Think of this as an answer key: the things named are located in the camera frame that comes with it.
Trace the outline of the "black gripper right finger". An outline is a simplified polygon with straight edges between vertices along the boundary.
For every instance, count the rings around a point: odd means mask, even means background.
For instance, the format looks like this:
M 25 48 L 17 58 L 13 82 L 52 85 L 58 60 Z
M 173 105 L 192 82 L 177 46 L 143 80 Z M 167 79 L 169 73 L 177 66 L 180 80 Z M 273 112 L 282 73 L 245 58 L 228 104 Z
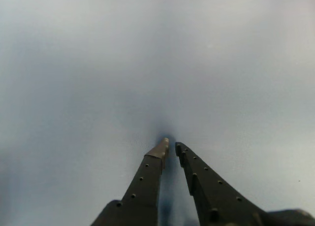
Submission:
M 313 226 L 314 217 L 300 209 L 266 212 L 219 176 L 192 149 L 175 144 L 202 226 Z

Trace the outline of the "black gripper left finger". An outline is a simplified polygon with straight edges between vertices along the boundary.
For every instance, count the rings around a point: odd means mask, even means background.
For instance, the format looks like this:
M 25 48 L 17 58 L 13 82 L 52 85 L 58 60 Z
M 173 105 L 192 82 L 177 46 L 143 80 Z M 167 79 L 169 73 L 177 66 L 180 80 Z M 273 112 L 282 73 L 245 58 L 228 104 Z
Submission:
M 143 160 L 121 200 L 109 202 L 93 226 L 156 226 L 160 178 L 169 152 L 169 139 L 163 138 Z

